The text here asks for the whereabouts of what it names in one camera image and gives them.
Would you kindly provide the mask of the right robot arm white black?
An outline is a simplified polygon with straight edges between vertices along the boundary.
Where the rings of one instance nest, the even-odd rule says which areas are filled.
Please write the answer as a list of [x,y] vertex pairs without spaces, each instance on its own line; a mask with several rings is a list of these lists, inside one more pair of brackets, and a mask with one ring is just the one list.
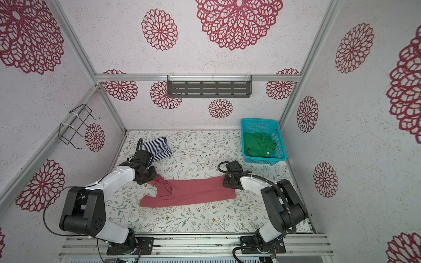
[[308,217],[306,208],[288,180],[274,183],[254,174],[225,174],[223,186],[251,191],[263,199],[269,221],[256,232],[259,243],[270,243],[297,233],[297,225]]

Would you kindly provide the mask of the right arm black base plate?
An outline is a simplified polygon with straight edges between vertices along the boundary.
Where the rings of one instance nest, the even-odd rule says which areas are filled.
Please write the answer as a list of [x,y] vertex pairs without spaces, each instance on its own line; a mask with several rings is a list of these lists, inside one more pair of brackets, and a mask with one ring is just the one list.
[[276,238],[273,241],[264,243],[257,236],[240,237],[242,254],[284,254],[286,247],[283,239]]

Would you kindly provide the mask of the blue white striped tank top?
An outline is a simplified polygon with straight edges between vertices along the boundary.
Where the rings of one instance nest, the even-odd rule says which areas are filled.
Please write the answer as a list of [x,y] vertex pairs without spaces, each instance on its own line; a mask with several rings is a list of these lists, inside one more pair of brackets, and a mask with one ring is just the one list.
[[152,163],[172,155],[169,142],[165,137],[143,143],[142,149],[152,154]]

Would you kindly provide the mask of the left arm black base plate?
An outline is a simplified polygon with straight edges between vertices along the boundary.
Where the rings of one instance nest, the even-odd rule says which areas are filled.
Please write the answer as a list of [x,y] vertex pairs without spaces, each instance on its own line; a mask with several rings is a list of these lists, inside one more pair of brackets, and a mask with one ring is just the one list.
[[151,255],[153,237],[135,237],[123,244],[110,243],[106,255]]

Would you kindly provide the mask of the maroon red tank top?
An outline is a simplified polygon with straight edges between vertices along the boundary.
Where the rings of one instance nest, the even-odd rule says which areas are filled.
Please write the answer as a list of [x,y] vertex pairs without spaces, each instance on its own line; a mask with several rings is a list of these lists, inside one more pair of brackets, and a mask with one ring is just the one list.
[[236,191],[224,187],[223,182],[223,176],[199,180],[166,180],[158,175],[149,182],[157,189],[156,196],[144,196],[139,206],[165,208],[235,199]]

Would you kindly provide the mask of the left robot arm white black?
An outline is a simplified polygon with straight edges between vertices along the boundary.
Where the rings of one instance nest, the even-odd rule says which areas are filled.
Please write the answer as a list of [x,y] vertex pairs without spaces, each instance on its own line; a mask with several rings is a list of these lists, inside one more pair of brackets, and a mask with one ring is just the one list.
[[129,228],[107,219],[105,201],[132,181],[142,185],[156,177],[154,166],[122,165],[92,185],[70,188],[60,218],[60,229],[110,243],[134,246]]

